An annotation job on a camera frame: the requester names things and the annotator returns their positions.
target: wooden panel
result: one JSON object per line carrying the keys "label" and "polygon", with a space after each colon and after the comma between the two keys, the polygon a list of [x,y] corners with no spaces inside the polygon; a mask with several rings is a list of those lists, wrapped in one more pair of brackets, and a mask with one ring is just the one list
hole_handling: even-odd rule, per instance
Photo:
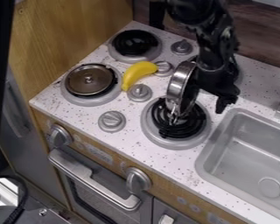
{"label": "wooden panel", "polygon": [[[149,1],[134,0],[136,21],[149,23]],[[251,0],[226,1],[241,42],[239,53],[280,67],[280,9]],[[168,32],[193,38],[192,34],[177,26],[168,16],[164,24]]]}
{"label": "wooden panel", "polygon": [[15,9],[10,66],[26,101],[123,28],[130,0],[24,0]]}
{"label": "wooden panel", "polygon": [[[127,159],[126,157],[114,152],[113,150],[105,147],[104,145],[101,145],[100,143],[97,143],[96,141],[82,135],[81,133],[77,133],[75,130],[67,127],[64,123],[56,122],[52,118],[47,117],[46,115],[42,114],[41,112],[37,111],[36,109],[33,110],[33,113],[36,116],[36,119],[38,121],[38,126],[41,128],[42,135],[44,136],[46,133],[48,133],[48,126],[47,121],[50,120],[51,123],[58,123],[62,125],[64,128],[66,128],[67,131],[71,133],[73,136],[78,135],[82,142],[92,144],[94,147],[107,152],[110,156],[113,158],[113,164],[110,165],[103,160],[99,159],[98,157],[95,157],[93,154],[90,154],[88,151],[80,147],[77,147],[75,143],[71,145],[71,147],[75,150],[77,150],[79,153],[83,154],[84,156],[91,158],[98,164],[101,164],[105,166],[106,168],[110,169],[112,172],[117,173],[118,175],[121,175],[124,177],[123,174],[123,163],[125,163],[125,167],[134,166],[142,171],[144,171],[146,174],[150,176],[150,179],[152,181],[153,187],[149,190],[149,192],[156,196],[157,198],[161,199],[162,201],[166,202],[167,204],[171,205],[172,207],[179,210],[181,213],[188,215],[195,219],[196,221],[199,221],[201,223],[208,223],[207,222],[207,213],[216,214],[217,216],[221,217],[222,219],[229,221],[233,224],[243,224],[245,223],[242,220],[239,220],[238,218],[234,217],[232,214],[225,212],[224,210],[218,208],[217,206],[212,205],[211,203],[206,202],[205,200],[201,199],[200,197],[188,192],[187,190],[175,185],[173,182],[169,181],[166,178],[163,178],[162,176],[156,174],[155,172],[149,171],[146,168],[142,167],[140,164],[135,163],[134,161],[131,161],[130,159]],[[201,213],[195,213],[189,208],[189,205],[182,205],[178,203],[177,196],[184,198],[189,204],[194,204],[201,208]]]}

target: yellow banana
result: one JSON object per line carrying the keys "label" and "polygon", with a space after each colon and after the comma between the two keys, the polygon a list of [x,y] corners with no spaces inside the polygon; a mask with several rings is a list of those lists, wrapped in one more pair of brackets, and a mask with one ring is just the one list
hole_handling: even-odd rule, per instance
{"label": "yellow banana", "polygon": [[158,70],[158,66],[149,62],[149,61],[141,61],[132,65],[127,69],[127,71],[123,75],[122,79],[122,90],[128,91],[129,88],[142,77],[154,74]]}

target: gray knob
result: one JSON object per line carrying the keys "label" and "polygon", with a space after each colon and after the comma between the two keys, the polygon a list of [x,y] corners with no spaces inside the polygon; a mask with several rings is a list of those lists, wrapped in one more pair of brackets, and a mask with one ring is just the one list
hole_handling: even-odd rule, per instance
{"label": "gray knob", "polygon": [[141,170],[130,167],[127,172],[127,188],[130,193],[138,194],[151,189],[150,178]]}
{"label": "gray knob", "polygon": [[62,126],[54,124],[51,127],[51,135],[49,137],[49,142],[53,147],[59,148],[61,146],[71,144],[73,142],[73,139],[68,133],[68,131],[65,130]]}
{"label": "gray knob", "polygon": [[193,51],[192,45],[186,41],[185,39],[174,43],[171,46],[171,50],[173,53],[180,54],[180,55],[187,55]]}
{"label": "gray knob", "polygon": [[147,102],[152,97],[152,91],[144,84],[137,84],[129,89],[128,97],[133,102]]}
{"label": "gray knob", "polygon": [[173,224],[174,219],[167,214],[163,215],[161,219],[158,221],[158,224]]}
{"label": "gray knob", "polygon": [[156,62],[157,72],[156,76],[167,77],[173,73],[173,65],[168,61],[158,61]]}
{"label": "gray knob", "polygon": [[118,111],[108,111],[99,118],[99,127],[108,133],[115,133],[125,127],[125,116]]}

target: sink drain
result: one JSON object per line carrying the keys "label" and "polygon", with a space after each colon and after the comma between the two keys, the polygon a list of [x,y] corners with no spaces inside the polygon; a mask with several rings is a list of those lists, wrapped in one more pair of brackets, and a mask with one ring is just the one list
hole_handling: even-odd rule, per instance
{"label": "sink drain", "polygon": [[280,196],[280,183],[274,178],[262,178],[258,182],[258,187],[266,198],[276,199]]}

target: black coil burner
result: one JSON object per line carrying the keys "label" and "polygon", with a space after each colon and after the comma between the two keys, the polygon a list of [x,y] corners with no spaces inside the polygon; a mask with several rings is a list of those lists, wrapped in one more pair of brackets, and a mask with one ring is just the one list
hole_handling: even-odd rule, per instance
{"label": "black coil burner", "polygon": [[147,31],[132,30],[119,33],[112,45],[123,56],[139,56],[158,46],[158,40]]}
{"label": "black coil burner", "polygon": [[165,105],[165,98],[160,98],[151,109],[152,121],[163,138],[187,138],[204,128],[207,116],[199,105],[195,105],[189,115],[179,118],[176,124],[169,124],[170,111]]}

